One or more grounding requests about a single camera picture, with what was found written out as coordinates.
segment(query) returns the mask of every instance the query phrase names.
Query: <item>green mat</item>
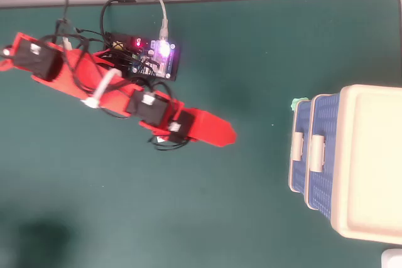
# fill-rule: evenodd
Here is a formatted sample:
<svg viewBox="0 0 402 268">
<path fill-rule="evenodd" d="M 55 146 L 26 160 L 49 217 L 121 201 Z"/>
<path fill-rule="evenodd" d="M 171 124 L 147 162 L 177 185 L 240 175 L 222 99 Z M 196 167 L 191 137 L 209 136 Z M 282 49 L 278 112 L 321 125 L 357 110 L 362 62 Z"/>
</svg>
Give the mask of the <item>green mat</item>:
<svg viewBox="0 0 402 268">
<path fill-rule="evenodd" d="M 0 261 L 8 267 L 380 267 L 287 187 L 295 97 L 401 84 L 399 0 L 167 3 L 178 98 L 230 121 L 235 145 L 157 152 L 150 133 L 12 70 L 0 74 Z M 98 30 L 100 6 L 76 6 Z M 0 42 L 53 32 L 62 8 L 0 9 Z M 157 37 L 159 4 L 108 30 Z"/>
</svg>

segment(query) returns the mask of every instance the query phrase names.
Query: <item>circuit board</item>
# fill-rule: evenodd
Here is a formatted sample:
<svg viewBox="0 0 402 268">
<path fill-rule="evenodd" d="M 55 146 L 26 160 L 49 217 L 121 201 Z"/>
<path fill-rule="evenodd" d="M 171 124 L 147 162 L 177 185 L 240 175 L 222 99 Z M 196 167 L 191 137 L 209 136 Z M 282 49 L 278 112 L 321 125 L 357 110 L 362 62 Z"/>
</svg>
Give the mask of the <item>circuit board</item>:
<svg viewBox="0 0 402 268">
<path fill-rule="evenodd" d="M 107 35 L 115 49 L 128 52 L 134 59 L 129 66 L 120 67 L 125 77 L 138 74 L 153 75 L 172 81 L 176 79 L 180 52 L 175 44 L 165 40 L 149 40 L 119 33 L 107 33 Z"/>
</svg>

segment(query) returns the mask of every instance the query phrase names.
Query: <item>led light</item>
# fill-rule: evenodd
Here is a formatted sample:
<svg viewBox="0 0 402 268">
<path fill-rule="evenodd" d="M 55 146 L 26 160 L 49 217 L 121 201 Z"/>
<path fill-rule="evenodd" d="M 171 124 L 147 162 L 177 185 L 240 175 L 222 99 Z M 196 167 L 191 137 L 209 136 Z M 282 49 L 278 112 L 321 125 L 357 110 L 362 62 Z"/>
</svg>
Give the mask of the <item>led light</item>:
<svg viewBox="0 0 402 268">
<path fill-rule="evenodd" d="M 169 56 L 170 45 L 167 41 L 165 41 L 165 40 L 159 41 L 159 53 L 165 58 Z"/>
</svg>

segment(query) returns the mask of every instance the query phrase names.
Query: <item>small green object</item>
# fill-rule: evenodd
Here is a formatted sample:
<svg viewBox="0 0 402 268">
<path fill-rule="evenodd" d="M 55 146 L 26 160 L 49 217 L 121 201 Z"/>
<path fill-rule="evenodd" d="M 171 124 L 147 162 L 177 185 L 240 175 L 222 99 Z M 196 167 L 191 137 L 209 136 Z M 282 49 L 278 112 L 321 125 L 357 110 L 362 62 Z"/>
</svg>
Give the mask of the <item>small green object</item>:
<svg viewBox="0 0 402 268">
<path fill-rule="evenodd" d="M 297 103 L 299 103 L 299 101 L 301 101 L 301 100 L 308 100 L 308 98 L 307 97 L 301 97 L 299 99 L 293 99 L 291 101 L 291 105 L 290 105 L 292 111 L 295 111 Z"/>
</svg>

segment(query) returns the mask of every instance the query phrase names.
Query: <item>beige lid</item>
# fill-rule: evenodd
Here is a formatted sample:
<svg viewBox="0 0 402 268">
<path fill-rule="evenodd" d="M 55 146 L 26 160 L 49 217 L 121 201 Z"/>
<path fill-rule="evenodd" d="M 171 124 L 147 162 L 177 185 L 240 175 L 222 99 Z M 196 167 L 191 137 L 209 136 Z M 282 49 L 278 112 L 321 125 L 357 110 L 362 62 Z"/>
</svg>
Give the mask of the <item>beige lid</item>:
<svg viewBox="0 0 402 268">
<path fill-rule="evenodd" d="M 402 244 L 402 88 L 340 93 L 331 224 L 345 237 Z"/>
</svg>

